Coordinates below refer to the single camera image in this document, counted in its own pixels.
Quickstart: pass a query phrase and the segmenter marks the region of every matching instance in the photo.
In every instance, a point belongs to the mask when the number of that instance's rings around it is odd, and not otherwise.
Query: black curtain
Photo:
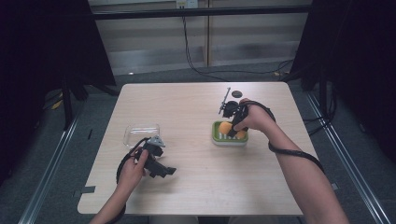
[[[0,3],[0,183],[24,153],[46,93],[64,77],[115,85],[95,21],[77,16],[89,13],[86,0]]]
[[[313,6],[329,10],[309,13],[291,73],[299,75],[305,90],[321,77],[332,81],[396,162],[396,2],[314,0]]]

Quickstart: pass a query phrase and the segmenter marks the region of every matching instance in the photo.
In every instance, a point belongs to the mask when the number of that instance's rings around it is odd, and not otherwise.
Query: wall
[[[90,4],[92,12],[176,7],[176,1],[131,1],[133,3],[109,5],[104,0],[91,0]],[[310,3],[308,0],[200,0],[199,7],[295,6]],[[306,13],[301,13],[188,17],[191,60],[195,67],[202,67],[291,59],[298,48],[306,16]],[[98,21],[97,26],[115,75],[189,67],[181,18]]]

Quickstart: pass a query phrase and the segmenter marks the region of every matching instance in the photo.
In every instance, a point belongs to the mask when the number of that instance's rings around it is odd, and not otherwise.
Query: wrist
[[[264,119],[260,123],[259,131],[267,136],[277,130],[280,130],[279,126],[271,119]]]
[[[133,191],[134,191],[134,188],[130,188],[130,187],[124,186],[122,184],[118,184],[115,189],[115,193],[120,196],[123,196],[123,197],[129,197]]]

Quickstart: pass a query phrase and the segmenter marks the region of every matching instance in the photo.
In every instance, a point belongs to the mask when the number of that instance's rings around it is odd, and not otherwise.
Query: forearm
[[[108,221],[116,217],[122,210],[122,207],[128,201],[131,193],[132,191],[129,189],[122,189],[117,187],[111,197],[102,207],[102,209],[99,211],[98,214],[96,214],[96,216],[93,218],[93,220],[91,220],[90,223],[107,223]]]
[[[274,147],[300,150],[276,123],[265,122],[261,131]],[[312,161],[282,154],[276,157],[308,223],[348,223],[327,177]]]

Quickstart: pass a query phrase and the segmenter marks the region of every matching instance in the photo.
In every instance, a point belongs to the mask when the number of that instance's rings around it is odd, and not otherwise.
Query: gray floor
[[[270,71],[276,70],[278,63],[254,63],[230,65],[208,70],[230,71]],[[229,81],[277,81],[273,73],[249,74],[215,73],[211,76],[221,77]],[[213,77],[200,76],[190,69],[166,72],[135,74],[132,76],[116,76],[118,86],[125,83],[153,82],[209,82],[219,81]],[[306,92],[300,88],[299,80],[289,83],[291,92],[303,119],[312,119],[316,115],[308,103]],[[43,192],[44,202],[32,218],[35,223],[87,223],[92,215],[82,215],[77,211],[79,197],[74,197],[77,190],[85,186],[97,150],[111,116],[117,97],[109,96],[92,87],[86,102],[73,101],[75,112],[81,113],[70,142],[66,146],[55,177],[51,180],[49,190]],[[343,143],[351,154],[368,185],[386,211],[391,221],[396,221],[396,165],[388,160],[379,149],[376,141],[359,128],[353,113],[338,100],[336,116],[332,122]],[[63,134],[63,106],[43,113],[40,125],[35,131],[31,145],[26,154],[21,156],[18,169],[13,176],[0,188],[0,223],[18,223],[29,200],[34,194],[40,178],[47,169],[55,148]],[[307,124],[308,131],[318,127],[318,122]],[[343,205],[351,223],[379,223],[361,197],[353,180],[347,173],[344,164],[335,152],[326,133],[320,131],[311,136],[311,140],[324,166],[331,183],[336,183],[335,192]],[[221,223],[222,219],[201,218],[203,223]],[[146,217],[125,216],[120,223],[147,223]],[[296,217],[282,217],[281,223],[299,223]]]

